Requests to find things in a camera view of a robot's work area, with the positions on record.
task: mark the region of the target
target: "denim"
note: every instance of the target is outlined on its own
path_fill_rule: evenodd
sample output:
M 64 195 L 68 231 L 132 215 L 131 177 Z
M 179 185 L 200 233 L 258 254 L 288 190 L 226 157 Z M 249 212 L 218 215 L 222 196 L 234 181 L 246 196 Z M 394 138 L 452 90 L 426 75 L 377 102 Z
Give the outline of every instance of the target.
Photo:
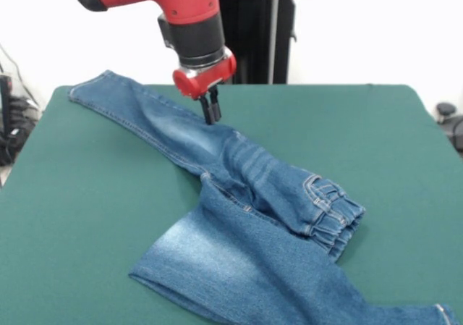
M 133 279 L 224 324 L 458 324 L 446 305 L 364 300 L 335 262 L 365 209 L 334 182 L 113 72 L 69 98 L 200 178 L 198 205 L 135 264 Z

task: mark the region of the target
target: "jeans seam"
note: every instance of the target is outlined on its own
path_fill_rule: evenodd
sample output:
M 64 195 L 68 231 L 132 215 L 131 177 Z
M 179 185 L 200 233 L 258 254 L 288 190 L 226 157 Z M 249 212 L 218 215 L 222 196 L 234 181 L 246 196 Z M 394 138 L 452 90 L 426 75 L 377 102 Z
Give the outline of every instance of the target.
M 108 117 L 111 117 L 112 119 L 114 119 L 115 121 L 117 121 L 118 123 L 128 127 L 128 128 L 131 128 L 134 132 L 137 132 L 139 133 L 140 135 L 142 135 L 144 138 L 146 138 L 147 140 L 149 140 L 150 142 L 154 143 L 159 149 L 161 152 L 164 152 L 167 156 L 170 156 L 172 157 L 173 159 L 177 160 L 179 163 L 181 164 L 184 164 L 186 166 L 191 166 L 193 168 L 196 168 L 196 169 L 199 169 L 199 170 L 202 170 L 204 172 L 207 172 L 207 170 L 205 170 L 204 168 L 202 168 L 201 166 L 198 166 L 197 164 L 193 164 L 185 159 L 183 159 L 181 156 L 179 156 L 178 154 L 170 151 L 165 145 L 163 145 L 161 142 L 159 142 L 157 139 L 151 137 L 148 133 L 146 133 L 145 131 L 143 131 L 142 129 L 140 129 L 138 126 L 134 125 L 133 123 L 131 122 L 128 122 L 127 120 L 125 119 L 121 119 L 120 117 L 112 114 L 110 111 L 106 110 L 106 109 L 102 109 L 102 108 L 99 108 L 98 106 L 96 106 L 95 104 L 92 104 L 92 103 L 89 103 L 89 102 L 85 102 L 85 101 L 82 101 L 80 100 L 79 98 L 75 98 L 75 97 L 72 97 L 72 100 L 79 103 L 79 104 L 82 104 L 83 106 L 87 106 L 89 108 L 92 108 L 94 109 L 95 111 L 98 111 L 100 113 L 102 113 L 103 115 L 106 115 Z
M 123 77 L 119 77 L 119 76 L 113 76 L 112 79 L 119 82 L 123 86 L 129 86 L 129 83 L 130 83 L 129 81 L 127 81 L 127 79 L 125 79 Z M 150 95 L 149 92 L 148 92 L 148 89 L 144 85 L 142 85 L 141 88 L 132 86 L 132 89 L 134 91 L 137 91 L 138 93 L 143 94 L 144 96 L 146 96 L 148 98 L 152 98 L 152 99 L 157 100 L 159 103 L 163 104 L 164 106 L 176 109 L 178 111 L 181 111 L 184 114 L 189 115 L 190 117 L 195 118 L 196 120 L 200 120 L 201 122 L 204 122 L 201 118 L 199 118 L 198 115 L 192 113 L 191 111 L 189 111 L 187 109 L 183 109 L 183 108 L 175 106 L 175 105 L 168 104 L 167 102 L 162 101 L 159 97 Z
M 178 162 L 182 163 L 182 164 L 185 164 L 187 166 L 191 166 L 193 168 L 196 168 L 196 169 L 199 169 L 199 170 L 202 170 L 203 171 L 203 174 L 208 174 L 209 178 L 211 179 L 211 182 L 212 184 L 217 187 L 220 191 L 226 193 L 229 198 L 231 199 L 232 202 L 234 202 L 235 204 L 239 204 L 241 207 L 246 207 L 247 205 L 243 204 L 241 201 L 239 201 L 235 196 L 233 196 L 230 192 L 228 192 L 227 190 L 223 189 L 221 186 L 217 185 L 216 182 L 214 182 L 212 180 L 212 176 L 211 174 L 204 168 L 202 168 L 201 166 L 197 165 L 197 164 L 193 164 L 185 159 L 183 159 L 181 156 L 179 156 L 178 154 L 176 153 L 173 153 L 172 151 L 170 151 L 165 145 L 163 145 L 163 143 L 159 142 L 158 140 L 156 140 L 155 138 L 151 137 L 148 133 L 146 133 L 145 131 L 141 130 L 138 126 L 132 124 L 131 122 L 128 122 L 127 120 L 125 119 L 121 119 L 120 117 L 117 117 L 115 116 L 114 114 L 112 114 L 110 111 L 107 111 L 106 109 L 101 109 L 99 107 L 97 107 L 96 105 L 92 104 L 92 103 L 87 103 L 87 102 L 84 102 L 84 101 L 81 101 L 80 99 L 78 98 L 75 98 L 73 97 L 72 98 L 75 102 L 78 102 L 84 106 L 88 106 L 89 108 L 92 108 L 92 109 L 95 109 L 96 111 L 99 111 L 100 113 L 102 114 L 105 114 L 109 117 L 111 117 L 112 119 L 116 120 L 117 122 L 119 122 L 120 124 L 122 125 L 125 125 L 126 127 L 129 127 L 129 128 L 132 128 L 133 130 L 135 130 L 136 132 L 140 133 L 143 137 L 145 137 L 146 139 L 148 139 L 149 141 L 151 141 L 152 143 L 156 144 L 156 146 L 161 149 L 161 151 L 163 151 L 165 154 L 169 155 L 170 157 L 172 157 L 173 159 L 176 159 Z
M 447 315 L 447 312 L 446 312 L 445 308 L 442 307 L 442 305 L 440 305 L 439 303 L 436 304 L 436 307 L 439 310 L 439 312 L 441 312 L 441 315 L 443 316 L 443 319 L 446 322 L 446 325 L 451 325 L 450 318 Z

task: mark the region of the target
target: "green table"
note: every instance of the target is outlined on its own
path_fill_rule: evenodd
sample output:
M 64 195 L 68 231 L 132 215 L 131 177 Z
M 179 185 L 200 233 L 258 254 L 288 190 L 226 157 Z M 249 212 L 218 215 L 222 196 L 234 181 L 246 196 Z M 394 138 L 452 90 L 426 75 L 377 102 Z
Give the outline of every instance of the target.
M 199 182 L 68 90 L 56 90 L 0 192 L 0 324 L 204 324 L 127 276 L 196 204 Z M 448 303 L 463 318 L 463 164 L 413 90 L 221 92 L 223 123 L 367 208 L 339 263 L 368 301 Z

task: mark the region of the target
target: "stitching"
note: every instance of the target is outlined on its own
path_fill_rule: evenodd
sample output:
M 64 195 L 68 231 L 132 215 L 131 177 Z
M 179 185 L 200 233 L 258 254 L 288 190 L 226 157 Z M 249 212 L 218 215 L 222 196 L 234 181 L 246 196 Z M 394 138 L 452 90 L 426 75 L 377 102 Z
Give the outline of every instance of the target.
M 80 83 L 79 85 L 76 85 L 75 87 L 73 87 L 71 89 L 71 91 L 69 92 L 69 95 L 72 97 L 72 95 L 74 95 L 75 91 L 78 89 L 78 88 L 81 88 L 83 86 L 86 86 L 86 85 L 89 85 L 89 84 L 93 84 L 93 83 L 97 83 L 98 81 L 104 79 L 105 77 L 107 76 L 106 73 L 103 73 L 95 78 L 93 78 L 92 80 L 89 80 L 89 81 L 86 81 L 85 83 Z
M 446 325 L 451 325 L 450 318 L 447 315 L 446 310 L 442 307 L 442 305 L 436 303 L 436 307 L 442 313 L 443 319 L 446 321 Z
M 177 105 L 170 104 L 168 101 L 166 101 L 165 99 L 162 99 L 162 97 L 158 96 L 158 94 L 156 94 L 155 92 L 153 92 L 151 90 L 148 90 L 144 85 L 141 85 L 141 87 L 139 87 L 139 84 L 136 83 L 135 81 L 133 81 L 131 79 L 128 79 L 128 78 L 125 78 L 125 77 L 116 76 L 116 75 L 112 76 L 111 79 L 114 80 L 114 81 L 119 82 L 123 86 L 130 87 L 131 89 L 133 89 L 133 91 L 141 93 L 144 96 L 147 96 L 148 98 L 152 98 L 152 99 L 157 100 L 159 103 L 163 104 L 164 106 L 167 106 L 169 108 L 173 108 L 173 109 L 176 109 L 178 111 L 181 111 L 182 113 L 185 113 L 185 114 L 189 115 L 190 117 L 193 117 L 196 120 L 201 121 L 203 124 L 205 124 L 204 121 L 198 115 L 196 115 L 195 113 L 191 112 L 190 110 L 179 107 Z
M 73 94 L 74 91 L 78 88 L 81 88 L 82 86 L 84 85 L 88 85 L 88 84 L 91 84 L 91 83 L 96 83 L 98 82 L 99 80 L 103 79 L 104 77 L 107 77 L 109 76 L 111 73 L 104 73 L 102 74 L 100 77 L 96 78 L 96 79 L 93 79 L 87 83 L 83 83 L 81 85 L 78 85 L 76 87 L 74 87 L 72 90 L 71 90 L 71 93 L 70 94 Z M 118 80 L 122 85 L 125 85 L 125 86 L 128 86 L 129 83 L 126 82 L 125 80 L 120 80 L 119 77 L 117 76 L 113 76 L 113 79 L 115 80 Z M 156 99 L 159 103 L 163 104 L 164 106 L 167 106 L 169 108 L 173 108 L 173 109 L 177 109 L 181 112 L 184 112 L 184 113 L 187 113 L 188 115 L 190 115 L 191 117 L 194 117 L 195 119 L 199 119 L 202 121 L 201 118 L 199 118 L 198 115 L 196 114 L 193 114 L 192 112 L 188 111 L 188 110 L 185 110 L 185 109 L 181 109 L 177 106 L 173 106 L 171 104 L 168 104 L 168 102 L 165 102 L 163 100 L 161 100 L 159 97 L 156 97 L 156 96 L 152 96 L 152 95 L 149 95 L 148 94 L 148 90 L 142 86 L 144 89 L 143 90 L 140 90 L 138 89 L 137 87 L 132 87 L 133 90 L 136 90 L 138 92 L 140 92 L 141 94 L 143 94 L 144 96 L 147 96 L 149 98 L 153 98 L 153 99 Z M 81 99 L 79 98 L 75 98 L 75 97 L 72 97 L 72 99 L 77 102 L 77 103 L 80 103 L 82 104 L 83 106 L 87 106 L 89 108 L 92 108 L 94 110 L 96 110 L 97 112 L 101 113 L 102 115 L 106 115 L 108 117 L 111 117 L 112 119 L 114 119 L 115 121 L 119 122 L 120 124 L 124 125 L 125 127 L 128 127 L 129 129 L 132 129 L 133 132 L 136 132 L 138 133 L 140 136 L 146 138 L 147 140 L 149 140 L 150 142 L 152 142 L 158 149 L 160 152 L 166 154 L 167 156 L 170 156 L 172 157 L 174 160 L 178 161 L 179 163 L 181 164 L 184 164 L 186 166 L 191 166 L 192 168 L 194 169 L 198 169 L 198 170 L 202 170 L 204 173 L 201 175 L 201 179 L 203 179 L 204 177 L 209 177 L 209 179 L 211 179 L 211 182 L 212 184 L 217 187 L 221 192 L 225 193 L 227 195 L 227 197 L 232 201 L 234 202 L 235 204 L 239 204 L 240 206 L 242 207 L 247 207 L 248 205 L 245 205 L 243 204 L 241 201 L 239 201 L 236 197 L 234 197 L 229 191 L 223 189 L 221 186 L 219 186 L 217 184 L 217 182 L 215 182 L 212 177 L 211 177 L 211 174 L 203 167 L 201 167 L 200 165 L 198 164 L 193 164 L 191 163 L 190 161 L 187 161 L 186 159 L 184 159 L 183 157 L 181 157 L 180 155 L 178 155 L 177 153 L 169 150 L 164 144 L 162 144 L 161 142 L 159 142 L 159 140 L 153 138 L 151 135 L 149 135 L 148 133 L 146 133 L 144 130 L 140 129 L 138 126 L 134 125 L 133 123 L 131 122 L 128 122 L 127 120 L 125 119 L 121 119 L 120 117 L 114 115 L 113 113 L 111 113 L 110 111 L 107 111 L 106 109 L 102 109 L 98 106 L 96 106 L 94 103 L 91 103 L 91 102 L 84 102 L 82 101 Z
M 79 104 L 82 104 L 83 106 L 86 106 L 88 108 L 91 108 L 97 112 L 99 112 L 100 114 L 104 115 L 104 116 L 107 116 L 107 117 L 111 117 L 112 119 L 114 119 L 115 121 L 117 121 L 118 123 L 124 125 L 125 127 L 128 127 L 129 129 L 131 129 L 133 132 L 137 133 L 139 136 L 141 137 L 144 137 L 146 138 L 147 140 L 149 140 L 150 142 L 152 142 L 158 149 L 160 152 L 164 153 L 165 155 L 167 156 L 170 156 L 172 157 L 174 160 L 178 161 L 179 163 L 181 164 L 184 164 L 186 166 L 191 166 L 192 168 L 195 168 L 195 169 L 200 169 L 204 172 L 207 172 L 207 170 L 205 170 L 204 168 L 202 168 L 201 166 L 197 165 L 197 164 L 192 164 L 190 163 L 189 161 L 183 159 L 181 156 L 179 156 L 178 154 L 170 151 L 165 145 L 163 145 L 161 142 L 159 142 L 157 139 L 153 138 L 152 136 L 150 136 L 148 133 L 146 133 L 145 131 L 143 131 L 142 129 L 140 129 L 138 126 L 134 125 L 133 123 L 131 122 L 128 122 L 127 120 L 125 119 L 121 119 L 120 117 L 114 115 L 113 113 L 111 113 L 110 111 L 107 111 L 105 109 L 102 109 L 98 106 L 96 106 L 95 104 L 93 103 L 88 103 L 88 102 L 84 102 L 82 100 L 80 100 L 79 98 L 73 98 L 75 102 L 78 102 Z

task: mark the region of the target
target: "blue jeans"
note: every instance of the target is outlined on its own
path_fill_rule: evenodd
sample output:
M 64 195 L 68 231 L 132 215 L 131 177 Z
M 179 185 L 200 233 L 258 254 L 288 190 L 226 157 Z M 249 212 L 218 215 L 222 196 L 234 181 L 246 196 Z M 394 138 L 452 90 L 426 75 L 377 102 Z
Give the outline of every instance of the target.
M 201 179 L 197 207 L 151 246 L 133 279 L 225 324 L 458 324 L 444 305 L 365 302 L 335 264 L 365 210 L 330 180 L 112 72 L 69 97 Z

